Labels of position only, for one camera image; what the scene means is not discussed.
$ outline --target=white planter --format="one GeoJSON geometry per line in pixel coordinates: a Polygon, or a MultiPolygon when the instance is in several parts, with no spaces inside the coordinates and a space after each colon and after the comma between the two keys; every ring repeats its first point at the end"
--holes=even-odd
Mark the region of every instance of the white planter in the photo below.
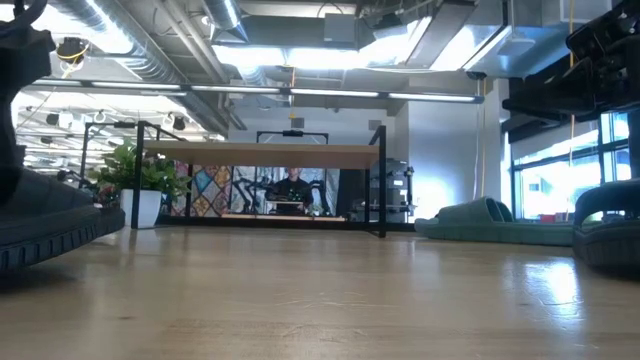
{"type": "MultiPolygon", "coordinates": [[[[160,191],[140,191],[140,212],[138,213],[138,227],[153,227],[160,213],[162,193],[160,191]]],[[[120,208],[125,213],[125,224],[131,226],[133,208],[133,190],[124,189],[120,193],[120,208]]]]}

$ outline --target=wooden table surface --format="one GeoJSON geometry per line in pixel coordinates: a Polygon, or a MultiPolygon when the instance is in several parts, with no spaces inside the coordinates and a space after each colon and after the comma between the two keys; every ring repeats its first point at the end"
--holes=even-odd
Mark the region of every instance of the wooden table surface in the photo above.
{"type": "Polygon", "coordinates": [[[151,153],[198,165],[369,169],[378,146],[145,141],[151,153]]]}
{"type": "Polygon", "coordinates": [[[0,359],[637,359],[639,304],[568,248],[127,230],[0,277],[0,359]]]}

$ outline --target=fluorescent light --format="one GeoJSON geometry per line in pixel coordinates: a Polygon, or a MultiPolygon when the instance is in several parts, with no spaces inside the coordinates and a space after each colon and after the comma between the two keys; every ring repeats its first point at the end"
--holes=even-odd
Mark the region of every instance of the fluorescent light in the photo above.
{"type": "Polygon", "coordinates": [[[194,85],[191,87],[193,91],[214,91],[236,94],[279,94],[280,89],[268,87],[249,87],[249,86],[217,86],[217,85],[194,85]]]}
{"type": "Polygon", "coordinates": [[[293,94],[293,95],[378,97],[378,92],[376,92],[376,91],[348,91],[348,90],[321,90],[321,89],[291,89],[291,94],[293,94]]]}
{"type": "Polygon", "coordinates": [[[466,64],[462,67],[464,70],[470,70],[474,67],[478,61],[480,61],[483,57],[485,57],[489,51],[493,50],[505,37],[511,34],[511,26],[507,26],[504,29],[500,30],[500,33],[491,40],[487,45],[485,45],[482,50],[480,50],[477,54],[475,54],[466,64]]]}
{"type": "Polygon", "coordinates": [[[142,90],[140,91],[140,95],[143,96],[187,96],[187,93],[184,91],[171,92],[171,91],[150,91],[150,90],[142,90]]]}
{"type": "Polygon", "coordinates": [[[367,65],[356,50],[296,48],[289,51],[287,64],[301,69],[354,69],[367,65]]]}
{"type": "Polygon", "coordinates": [[[40,79],[33,82],[34,86],[82,86],[80,81],[76,80],[55,80],[55,79],[40,79]]]}
{"type": "Polygon", "coordinates": [[[409,40],[404,46],[404,49],[400,51],[398,56],[396,56],[396,64],[406,63],[407,60],[409,60],[409,56],[411,56],[413,50],[416,48],[416,46],[418,46],[418,42],[420,42],[420,39],[422,39],[422,36],[424,36],[424,33],[429,28],[431,20],[433,20],[433,18],[431,16],[427,16],[419,20],[417,24],[414,25],[414,21],[407,26],[409,32],[411,32],[411,27],[415,27],[415,29],[413,29],[413,32],[411,32],[411,36],[409,36],[409,40]]]}
{"type": "Polygon", "coordinates": [[[284,65],[282,50],[275,47],[213,46],[218,60],[235,66],[284,65]]]}
{"type": "Polygon", "coordinates": [[[103,88],[124,88],[124,89],[141,89],[141,90],[180,90],[180,85],[173,84],[149,84],[149,83],[124,83],[124,82],[106,82],[92,81],[95,87],[103,88]]]}
{"type": "Polygon", "coordinates": [[[449,44],[442,50],[440,56],[431,64],[429,70],[434,71],[454,71],[462,66],[473,55],[476,47],[476,39],[473,31],[464,26],[456,36],[449,41],[449,44]]]}
{"type": "Polygon", "coordinates": [[[437,95],[437,94],[407,94],[407,93],[390,93],[389,99],[398,100],[420,100],[420,101],[441,101],[441,102],[475,102],[475,96],[461,95],[437,95]]]}
{"type": "MultiPolygon", "coordinates": [[[[30,148],[27,147],[26,152],[36,154],[68,154],[73,155],[76,153],[82,154],[82,149],[57,149],[57,148],[30,148]]],[[[109,151],[106,150],[87,150],[87,155],[101,155],[106,154],[109,151]]]]}

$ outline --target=wall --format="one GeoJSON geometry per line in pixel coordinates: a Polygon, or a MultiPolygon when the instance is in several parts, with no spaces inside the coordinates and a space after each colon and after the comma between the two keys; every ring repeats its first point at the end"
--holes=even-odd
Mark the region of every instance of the wall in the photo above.
{"type": "Polygon", "coordinates": [[[442,207],[473,200],[474,186],[477,186],[476,197],[480,197],[483,193],[483,152],[484,196],[502,198],[501,106],[498,98],[494,89],[487,95],[485,107],[409,103],[409,162],[415,169],[413,192],[418,206],[416,217],[432,218],[442,207]],[[485,132],[477,138],[484,111],[485,132]]]}

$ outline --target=man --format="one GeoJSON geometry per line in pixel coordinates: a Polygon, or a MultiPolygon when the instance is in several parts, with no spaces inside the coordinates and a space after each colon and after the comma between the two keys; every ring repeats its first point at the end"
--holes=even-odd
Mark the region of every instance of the man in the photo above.
{"type": "Polygon", "coordinates": [[[301,202],[300,205],[278,204],[278,214],[304,214],[304,209],[313,203],[311,186],[306,181],[300,179],[300,168],[288,168],[288,177],[278,181],[266,194],[270,201],[301,202]]]}

